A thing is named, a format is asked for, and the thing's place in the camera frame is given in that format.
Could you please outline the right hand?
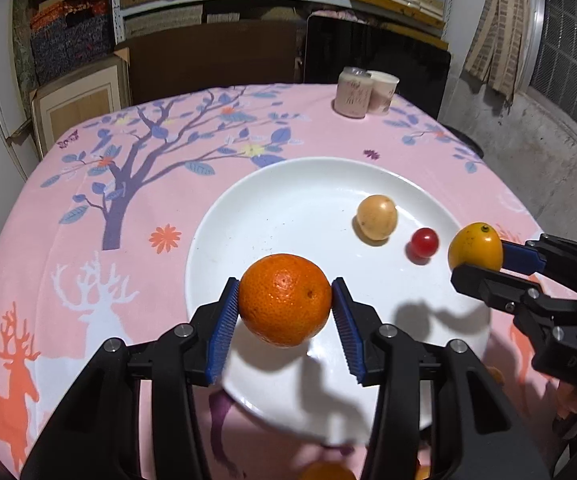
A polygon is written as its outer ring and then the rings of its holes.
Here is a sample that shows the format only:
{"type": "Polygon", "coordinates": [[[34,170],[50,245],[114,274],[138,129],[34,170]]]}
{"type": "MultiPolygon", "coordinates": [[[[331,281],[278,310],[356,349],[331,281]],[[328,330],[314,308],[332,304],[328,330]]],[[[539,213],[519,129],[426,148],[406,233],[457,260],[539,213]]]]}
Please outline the right hand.
{"type": "Polygon", "coordinates": [[[559,419],[567,419],[570,414],[577,414],[577,388],[567,382],[559,382],[555,403],[559,419]]]}

